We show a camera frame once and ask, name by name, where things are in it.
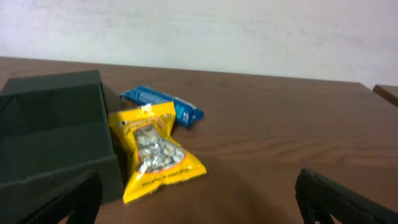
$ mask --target yellow package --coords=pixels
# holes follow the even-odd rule
[[[128,157],[124,203],[149,194],[163,184],[174,184],[206,174],[202,163],[170,137],[174,103],[146,105],[109,115]]]

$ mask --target brown table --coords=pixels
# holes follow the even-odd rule
[[[377,93],[393,105],[398,106],[398,86],[376,85],[373,92]]]
[[[138,84],[196,104],[173,137],[208,177],[103,205],[97,223],[301,223],[294,183],[308,167],[398,210],[398,108],[359,83],[0,58],[9,77],[100,69],[110,111]]]

